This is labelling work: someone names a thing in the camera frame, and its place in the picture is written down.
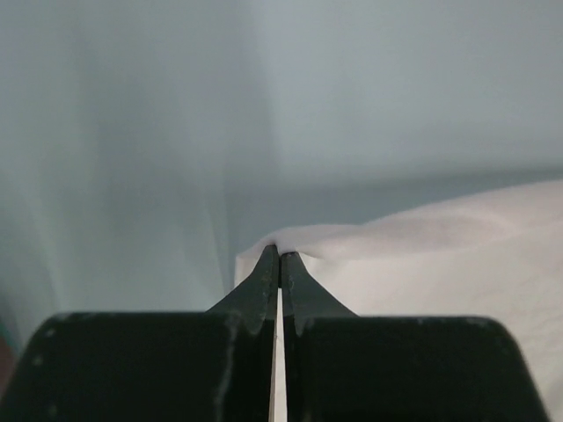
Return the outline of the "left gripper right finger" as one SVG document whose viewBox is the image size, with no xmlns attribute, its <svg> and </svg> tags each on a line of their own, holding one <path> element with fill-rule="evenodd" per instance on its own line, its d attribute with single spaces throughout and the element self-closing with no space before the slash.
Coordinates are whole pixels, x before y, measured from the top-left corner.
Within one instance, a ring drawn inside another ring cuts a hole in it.
<svg viewBox="0 0 563 422">
<path fill-rule="evenodd" d="M 291 421 L 546 421 L 523 354 L 478 316 L 358 316 L 280 259 Z"/>
</svg>

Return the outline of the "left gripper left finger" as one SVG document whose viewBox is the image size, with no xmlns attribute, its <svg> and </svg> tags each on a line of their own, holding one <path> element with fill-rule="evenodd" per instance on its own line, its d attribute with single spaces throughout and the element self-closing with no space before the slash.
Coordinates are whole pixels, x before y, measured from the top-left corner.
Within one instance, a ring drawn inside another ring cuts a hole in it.
<svg viewBox="0 0 563 422">
<path fill-rule="evenodd" d="M 204 312 L 57 314 L 33 334 L 4 421 L 267 421 L 279 255 Z"/>
</svg>

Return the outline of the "white printed t shirt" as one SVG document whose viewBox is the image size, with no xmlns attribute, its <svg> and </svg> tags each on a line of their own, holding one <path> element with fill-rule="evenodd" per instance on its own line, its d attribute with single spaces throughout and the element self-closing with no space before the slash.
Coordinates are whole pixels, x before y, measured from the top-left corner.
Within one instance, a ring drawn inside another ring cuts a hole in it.
<svg viewBox="0 0 563 422">
<path fill-rule="evenodd" d="M 515 336 L 554 421 L 562 418 L 562 184 L 512 186 L 362 225 L 278 230 L 236 259 L 242 282 L 263 248 L 297 252 L 361 315 L 479 315 Z"/>
</svg>

